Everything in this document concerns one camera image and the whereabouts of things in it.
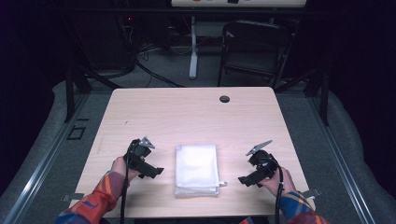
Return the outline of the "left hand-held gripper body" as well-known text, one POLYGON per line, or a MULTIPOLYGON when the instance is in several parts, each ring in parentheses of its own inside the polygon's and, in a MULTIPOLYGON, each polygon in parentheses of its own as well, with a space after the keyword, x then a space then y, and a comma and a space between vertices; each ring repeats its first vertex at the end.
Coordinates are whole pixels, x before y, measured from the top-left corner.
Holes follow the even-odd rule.
POLYGON ((155 146, 147 139, 147 137, 133 140, 124 155, 127 167, 134 170, 152 169, 152 166, 145 161, 145 158, 154 148, 155 146))

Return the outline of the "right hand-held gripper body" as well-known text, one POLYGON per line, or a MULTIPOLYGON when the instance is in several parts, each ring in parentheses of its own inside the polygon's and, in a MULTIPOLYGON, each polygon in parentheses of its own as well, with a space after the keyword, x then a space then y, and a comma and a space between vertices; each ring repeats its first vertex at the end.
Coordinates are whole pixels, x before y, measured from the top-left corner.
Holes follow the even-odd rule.
POLYGON ((247 153, 247 156, 249 156, 248 162, 256 167, 255 171, 260 172, 264 179, 272 178, 278 167, 278 163, 274 156, 263 150, 264 147, 271 143, 272 140, 258 144, 247 153))

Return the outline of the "white mesh laundry bag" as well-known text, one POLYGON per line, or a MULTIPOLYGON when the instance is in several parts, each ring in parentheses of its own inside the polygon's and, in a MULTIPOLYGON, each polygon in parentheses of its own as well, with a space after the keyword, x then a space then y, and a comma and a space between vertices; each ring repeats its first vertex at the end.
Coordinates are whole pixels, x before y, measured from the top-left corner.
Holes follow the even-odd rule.
POLYGON ((217 196, 219 188, 225 185, 227 185, 226 182, 219 180, 215 144, 177 146, 176 196, 217 196))

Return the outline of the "person's left hand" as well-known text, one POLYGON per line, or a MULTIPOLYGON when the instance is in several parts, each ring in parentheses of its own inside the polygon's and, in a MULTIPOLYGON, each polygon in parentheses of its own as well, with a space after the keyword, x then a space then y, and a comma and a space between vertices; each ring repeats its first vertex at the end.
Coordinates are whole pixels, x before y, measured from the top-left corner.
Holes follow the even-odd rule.
POLYGON ((128 182, 131 182, 134 178, 140 175, 139 172, 133 169, 129 169, 123 157, 117 157, 111 166, 111 171, 120 174, 122 177, 126 177, 128 182))

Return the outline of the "person's right hand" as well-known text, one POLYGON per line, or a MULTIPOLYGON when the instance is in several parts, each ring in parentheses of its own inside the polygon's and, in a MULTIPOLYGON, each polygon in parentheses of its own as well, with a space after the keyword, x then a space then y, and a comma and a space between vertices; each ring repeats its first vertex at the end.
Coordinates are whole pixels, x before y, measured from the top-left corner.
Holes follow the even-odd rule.
POLYGON ((284 167, 277 169, 272 178, 260 181, 260 184, 266 187, 275 197, 278 195, 284 196, 296 190, 290 172, 284 167))

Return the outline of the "grey metal tab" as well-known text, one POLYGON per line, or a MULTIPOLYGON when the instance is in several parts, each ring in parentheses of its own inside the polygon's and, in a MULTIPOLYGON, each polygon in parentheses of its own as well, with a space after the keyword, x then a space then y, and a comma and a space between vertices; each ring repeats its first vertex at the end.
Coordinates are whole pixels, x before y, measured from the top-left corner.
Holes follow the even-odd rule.
POLYGON ((321 195, 321 191, 319 189, 310 189, 303 192, 303 195, 306 199, 316 199, 321 195))
POLYGON ((80 200, 84 197, 83 193, 70 193, 70 194, 65 194, 61 201, 62 202, 67 202, 67 203, 71 203, 73 200, 80 200))

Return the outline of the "black metal stand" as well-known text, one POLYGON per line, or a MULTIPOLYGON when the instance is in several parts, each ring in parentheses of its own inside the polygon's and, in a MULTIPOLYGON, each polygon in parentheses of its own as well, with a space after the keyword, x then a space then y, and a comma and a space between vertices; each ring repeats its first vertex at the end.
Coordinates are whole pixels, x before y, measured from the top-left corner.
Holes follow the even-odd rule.
POLYGON ((289 88, 297 85, 298 83, 302 82, 303 80, 307 80, 308 83, 304 88, 304 95, 306 97, 316 97, 318 92, 319 95, 319 117, 321 118, 322 122, 328 126, 328 103, 329 103, 329 83, 330 83, 330 76, 328 70, 325 68, 314 68, 307 73, 292 78, 289 82, 280 85, 279 87, 275 88, 275 92, 283 92, 288 90, 289 88))
POLYGON ((75 91, 74 87, 83 94, 88 94, 92 91, 92 86, 88 78, 93 78, 112 90, 118 89, 120 85, 100 76, 98 73, 82 65, 73 65, 65 73, 65 89, 66 89, 66 117, 65 122, 68 122, 75 114, 75 91))

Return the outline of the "white table leg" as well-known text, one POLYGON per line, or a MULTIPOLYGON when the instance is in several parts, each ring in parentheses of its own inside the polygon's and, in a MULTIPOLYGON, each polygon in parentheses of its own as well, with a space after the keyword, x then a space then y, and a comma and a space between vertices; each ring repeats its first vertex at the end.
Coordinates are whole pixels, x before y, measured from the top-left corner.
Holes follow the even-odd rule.
POLYGON ((197 78, 198 54, 197 54, 197 40, 196 40, 196 26, 195 18, 191 18, 191 62, 189 78, 197 78))

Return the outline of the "black folding chair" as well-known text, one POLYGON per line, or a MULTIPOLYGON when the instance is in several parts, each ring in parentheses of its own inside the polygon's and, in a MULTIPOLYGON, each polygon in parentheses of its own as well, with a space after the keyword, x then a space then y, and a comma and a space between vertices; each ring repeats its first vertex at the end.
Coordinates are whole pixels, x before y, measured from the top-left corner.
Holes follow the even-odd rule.
POLYGON ((229 71, 262 77, 274 87, 290 51, 287 28, 268 22, 237 20, 222 28, 218 86, 229 71))

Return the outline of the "dark cabinet with red light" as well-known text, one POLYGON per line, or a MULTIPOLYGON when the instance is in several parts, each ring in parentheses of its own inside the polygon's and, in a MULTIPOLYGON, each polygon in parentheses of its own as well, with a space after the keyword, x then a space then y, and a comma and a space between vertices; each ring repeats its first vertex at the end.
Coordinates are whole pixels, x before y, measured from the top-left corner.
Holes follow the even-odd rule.
POLYGON ((122 16, 76 15, 73 17, 78 38, 97 70, 131 70, 134 68, 130 41, 132 24, 122 16))

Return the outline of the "aluminium floor rail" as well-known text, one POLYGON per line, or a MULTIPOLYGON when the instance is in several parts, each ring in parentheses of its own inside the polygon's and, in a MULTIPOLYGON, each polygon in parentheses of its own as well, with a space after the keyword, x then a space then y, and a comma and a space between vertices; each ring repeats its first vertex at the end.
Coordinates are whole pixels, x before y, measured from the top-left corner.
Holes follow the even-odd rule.
POLYGON ((314 113, 314 117, 330 146, 330 154, 332 155, 333 163, 342 179, 347 195, 355 208, 361 224, 376 224, 375 219, 362 196, 361 190, 347 165, 340 147, 332 134, 330 126, 325 124, 319 114, 319 105, 317 100, 315 98, 308 97, 307 102, 309 103, 311 111, 314 113))
POLYGON ((41 188, 52 164, 57 158, 66 135, 72 129, 75 116, 88 101, 88 94, 81 94, 75 102, 75 112, 68 122, 66 100, 56 96, 46 122, 39 132, 21 168, 0 197, 0 224, 19 224, 41 188))

